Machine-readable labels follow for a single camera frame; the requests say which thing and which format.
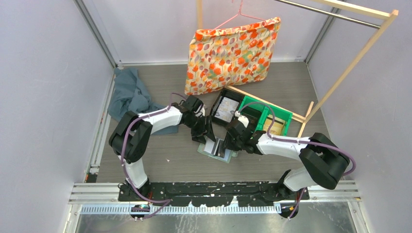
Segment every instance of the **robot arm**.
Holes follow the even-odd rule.
[[[248,153],[260,155],[280,155],[299,160],[304,165],[297,170],[288,170],[282,176],[277,184],[277,189],[283,196],[316,184],[327,189],[334,189],[349,165],[349,159],[334,150],[283,140],[312,141],[336,147],[321,133],[315,133],[310,138],[275,136],[277,140],[273,140],[265,131],[250,132],[247,129],[248,122],[245,116],[238,116],[227,125],[228,133],[225,143],[228,149],[245,150]]]
[[[127,173],[137,189],[149,183],[141,158],[146,151],[149,137],[154,132],[169,126],[185,124],[191,128],[193,141],[206,143],[205,136],[213,141],[216,140],[212,130],[211,118],[205,116],[202,101],[194,96],[189,96],[187,100],[173,103],[171,107],[148,114],[137,115],[132,111],[127,112],[109,139],[109,145],[119,158],[124,138],[128,133],[127,129],[137,118],[141,119],[131,128],[131,131],[135,131],[135,133],[128,136],[124,155]]]

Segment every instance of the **gray cloth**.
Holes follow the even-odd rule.
[[[110,101],[108,111],[116,120],[124,116],[127,111],[149,113],[165,106],[153,103],[144,83],[139,79],[136,68],[115,69],[115,90]],[[177,133],[177,126],[170,126],[154,134]]]

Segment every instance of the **metal rod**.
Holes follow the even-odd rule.
[[[331,12],[328,12],[328,11],[320,10],[320,9],[317,9],[317,8],[313,8],[313,7],[310,7],[310,6],[302,5],[302,4],[299,4],[299,3],[296,3],[296,2],[285,1],[285,0],[275,0],[275,1],[286,3],[286,4],[292,5],[292,6],[297,6],[297,7],[307,9],[307,10],[310,10],[310,11],[318,12],[318,13],[321,13],[321,14],[324,14],[324,15],[327,15],[327,16],[340,18],[340,19],[343,19],[343,20],[346,20],[346,21],[349,21],[349,22],[354,22],[354,23],[357,23],[357,24],[360,24],[360,25],[371,27],[371,28],[376,28],[376,29],[380,28],[380,25],[377,25],[377,24],[368,23],[368,22],[361,21],[361,20],[354,19],[354,18],[349,18],[349,17],[343,16],[343,15],[339,15],[339,14],[331,13]]]
[[[330,12],[334,14],[339,14],[340,11],[341,10],[339,8],[335,8],[335,7],[332,7],[332,10],[330,10]],[[335,21],[334,17],[327,16],[325,23],[323,24],[321,30],[316,36],[315,42],[312,44],[312,47],[310,48],[308,55],[306,56],[306,59],[305,59],[306,64],[309,64],[310,60],[314,56],[315,52],[318,50],[319,45],[323,41],[323,38],[325,37],[327,31],[329,31],[329,28],[332,26],[334,21]]]
[[[113,55],[110,53],[109,48],[104,42],[103,36],[102,34],[100,34],[100,31],[97,28],[97,25],[95,24],[95,22],[93,21],[93,18],[90,12],[87,10],[85,3],[83,2],[83,0],[73,0],[73,1],[77,5],[77,8],[79,8],[80,13],[82,14],[91,32],[96,38],[97,43],[99,43],[100,48],[103,50],[103,53],[105,54],[106,58],[109,60],[112,67],[116,67],[115,59],[113,58]]]

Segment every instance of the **black mounting plate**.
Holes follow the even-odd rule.
[[[152,182],[147,195],[153,200],[172,199],[172,206],[207,207],[228,206],[236,196],[239,207],[246,206],[271,206],[274,201],[285,200],[274,190],[276,183],[262,182]],[[119,185],[119,201],[142,200],[129,185]],[[305,192],[303,200],[309,199]],[[296,200],[296,193],[289,195],[286,200]]]

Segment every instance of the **metal rail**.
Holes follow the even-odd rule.
[[[346,20],[346,21],[349,21],[349,22],[353,22],[353,23],[357,23],[357,24],[360,24],[360,25],[364,25],[364,26],[367,26],[367,27],[376,28],[376,29],[380,28],[380,25],[377,25],[377,24],[368,23],[368,22],[365,22],[365,21],[362,21],[362,20],[350,18],[350,17],[347,17],[347,16],[332,13],[332,12],[329,12],[329,11],[320,10],[320,9],[317,9],[317,8],[314,8],[314,7],[311,7],[311,6],[302,5],[302,4],[299,4],[299,3],[296,3],[296,2],[286,1],[286,0],[275,0],[275,1],[286,3],[288,5],[296,6],[296,7],[299,7],[299,8],[307,9],[307,10],[310,10],[310,11],[313,11],[313,12],[318,12],[320,14],[324,14],[324,15],[327,15],[327,16],[340,18],[340,19],[343,19],[343,20]]]

